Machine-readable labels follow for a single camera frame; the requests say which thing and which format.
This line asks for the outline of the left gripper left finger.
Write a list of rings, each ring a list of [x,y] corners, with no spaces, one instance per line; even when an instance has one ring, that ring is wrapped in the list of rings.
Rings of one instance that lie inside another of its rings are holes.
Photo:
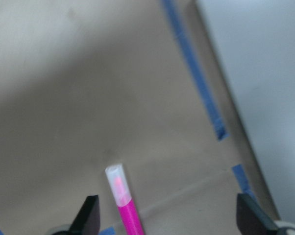
[[[87,196],[69,228],[70,235],[98,235],[100,230],[99,196]]]

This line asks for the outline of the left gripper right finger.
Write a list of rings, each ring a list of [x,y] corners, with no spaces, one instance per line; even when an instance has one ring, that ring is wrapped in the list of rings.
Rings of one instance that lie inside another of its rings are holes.
[[[246,193],[236,199],[236,224],[242,235],[276,235],[278,226]]]

